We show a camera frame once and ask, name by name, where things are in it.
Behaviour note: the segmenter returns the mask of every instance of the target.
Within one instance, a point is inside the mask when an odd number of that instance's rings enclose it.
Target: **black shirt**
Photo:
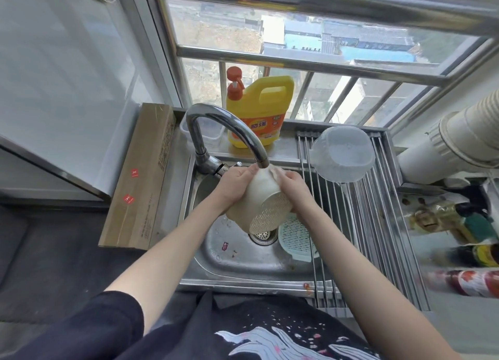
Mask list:
[[[104,292],[9,359],[375,360],[364,340],[307,303],[279,296],[219,309],[210,292],[190,318],[146,336],[138,302]]]

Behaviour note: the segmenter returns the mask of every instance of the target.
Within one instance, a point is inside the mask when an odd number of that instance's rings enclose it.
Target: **cardboard box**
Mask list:
[[[174,129],[173,108],[142,104],[99,246],[149,249]]]

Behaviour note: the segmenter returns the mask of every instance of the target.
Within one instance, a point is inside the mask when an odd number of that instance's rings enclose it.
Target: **person's left hand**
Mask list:
[[[249,182],[257,174],[256,163],[249,167],[231,167],[220,179],[218,185],[210,194],[221,212],[225,212],[245,193]]]

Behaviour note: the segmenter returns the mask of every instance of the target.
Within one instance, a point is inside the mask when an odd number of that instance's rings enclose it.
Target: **printed graphic on shirt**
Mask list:
[[[296,344],[283,330],[274,326],[272,326],[272,330],[275,334],[263,327],[255,327],[251,331],[240,334],[232,334],[228,331],[218,331],[215,334],[224,338],[226,342],[239,344],[228,354],[229,356],[246,352],[260,356],[261,360],[328,360],[334,354],[334,358],[338,359],[379,360],[376,355],[342,344],[328,345],[331,350],[329,352],[327,348],[321,349],[315,344],[311,344],[310,348],[307,348]]]

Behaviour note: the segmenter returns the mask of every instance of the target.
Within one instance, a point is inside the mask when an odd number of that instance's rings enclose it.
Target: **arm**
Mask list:
[[[388,359],[461,359],[425,316],[341,233],[296,172],[279,185],[308,228],[362,332]]]
[[[159,318],[213,222],[238,201],[258,166],[231,168],[184,221],[128,267],[107,291],[134,297],[144,313],[144,333]]]

